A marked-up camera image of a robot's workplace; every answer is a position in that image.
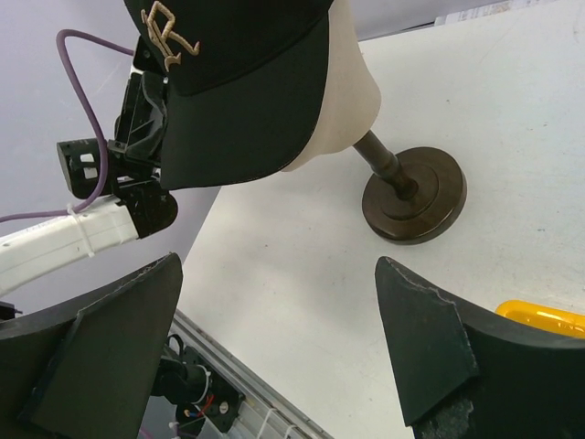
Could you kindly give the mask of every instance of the mannequin head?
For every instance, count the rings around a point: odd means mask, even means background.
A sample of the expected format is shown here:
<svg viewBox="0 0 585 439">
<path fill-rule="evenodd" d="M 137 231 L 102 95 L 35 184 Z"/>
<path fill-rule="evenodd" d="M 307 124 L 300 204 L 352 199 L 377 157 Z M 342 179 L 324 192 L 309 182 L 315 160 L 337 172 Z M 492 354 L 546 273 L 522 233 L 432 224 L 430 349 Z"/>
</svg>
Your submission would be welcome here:
<svg viewBox="0 0 585 439">
<path fill-rule="evenodd" d="M 329 23 L 329 70 L 321 113 L 311 140 L 283 171 L 347 149 L 378 117 L 381 95 L 359 49 L 349 0 L 333 2 Z"/>
</svg>

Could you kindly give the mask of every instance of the purple cable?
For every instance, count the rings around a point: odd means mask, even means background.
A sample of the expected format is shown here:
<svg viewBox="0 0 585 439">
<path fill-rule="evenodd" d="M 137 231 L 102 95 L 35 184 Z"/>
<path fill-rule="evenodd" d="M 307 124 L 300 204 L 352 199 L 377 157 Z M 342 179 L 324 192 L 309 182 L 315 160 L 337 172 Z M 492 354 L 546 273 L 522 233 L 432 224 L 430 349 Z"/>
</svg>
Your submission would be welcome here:
<svg viewBox="0 0 585 439">
<path fill-rule="evenodd" d="M 107 177 L 108 177 L 108 149 L 107 149 L 107 142 L 103 135 L 103 131 L 101 130 L 100 123 L 98 122 L 98 118 L 95 115 L 95 112 L 91 108 L 91 104 L 88 101 L 88 97 L 83 91 L 81 87 L 81 83 L 75 70 L 73 69 L 73 64 L 71 64 L 71 59 L 69 58 L 69 53 L 67 51 L 67 47 L 65 45 L 65 38 L 67 37 L 77 37 L 81 39 L 86 39 L 91 41 L 92 43 L 99 44 L 100 46 L 104 46 L 105 48 L 111 48 L 117 52 L 123 53 L 124 55 L 133 55 L 133 51 L 128 48 L 123 48 L 122 46 L 118 46 L 117 44 L 111 43 L 110 41 L 106 41 L 105 39 L 101 39 L 99 37 L 95 37 L 93 35 L 87 34 L 85 32 L 80 32 L 78 30 L 73 29 L 63 29 L 57 34 L 57 50 L 58 54 L 61 58 L 61 62 L 63 63 L 63 67 L 71 81 L 71 85 L 73 86 L 73 90 L 77 97 L 80 99 L 81 106 L 83 107 L 83 111 L 90 119 L 91 127 L 93 128 L 93 132 L 98 140 L 98 147 L 100 148 L 100 176 L 98 178 L 98 184 L 96 185 L 95 189 L 91 193 L 90 197 L 83 201 L 78 206 L 73 208 L 75 213 L 81 212 L 82 210 L 86 209 L 93 201 L 95 201 L 103 191 Z M 12 220 L 28 220 L 33 218 L 52 218 L 52 217 L 62 217 L 69 215 L 66 209 L 62 210 L 51 210 L 46 212 L 31 212 L 31 213 L 18 213 L 15 215 L 8 215 L 6 217 L 0 217 L 0 223 L 8 222 Z"/>
</svg>

